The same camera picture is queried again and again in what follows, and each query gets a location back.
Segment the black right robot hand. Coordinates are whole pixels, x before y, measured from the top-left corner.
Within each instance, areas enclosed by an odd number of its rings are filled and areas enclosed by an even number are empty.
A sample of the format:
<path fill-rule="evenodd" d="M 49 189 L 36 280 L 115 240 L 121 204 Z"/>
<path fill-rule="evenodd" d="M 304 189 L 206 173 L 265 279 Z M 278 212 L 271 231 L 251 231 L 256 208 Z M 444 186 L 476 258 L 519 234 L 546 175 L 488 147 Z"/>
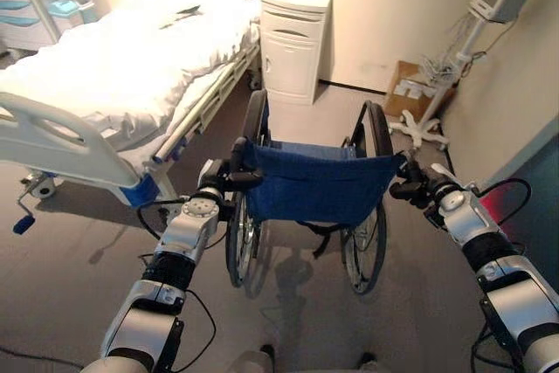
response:
<path fill-rule="evenodd" d="M 397 170 L 397 177 L 402 182 L 394 182 L 390 195 L 396 200 L 404 200 L 420 210 L 431 204 L 439 205 L 444 197 L 465 189 L 451 176 L 439 172 L 433 167 L 421 168 L 416 161 L 407 162 Z"/>

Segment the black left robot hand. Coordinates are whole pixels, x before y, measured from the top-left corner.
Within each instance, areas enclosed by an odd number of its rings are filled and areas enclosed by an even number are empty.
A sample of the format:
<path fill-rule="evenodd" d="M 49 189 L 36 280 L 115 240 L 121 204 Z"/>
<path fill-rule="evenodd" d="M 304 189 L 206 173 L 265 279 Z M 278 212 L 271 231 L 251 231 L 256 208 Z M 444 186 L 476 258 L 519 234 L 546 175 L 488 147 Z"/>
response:
<path fill-rule="evenodd" d="M 208 160 L 199 174 L 197 189 L 214 189 L 225 192 L 246 192 L 264 182 L 262 173 L 256 171 L 232 171 L 228 160 Z"/>

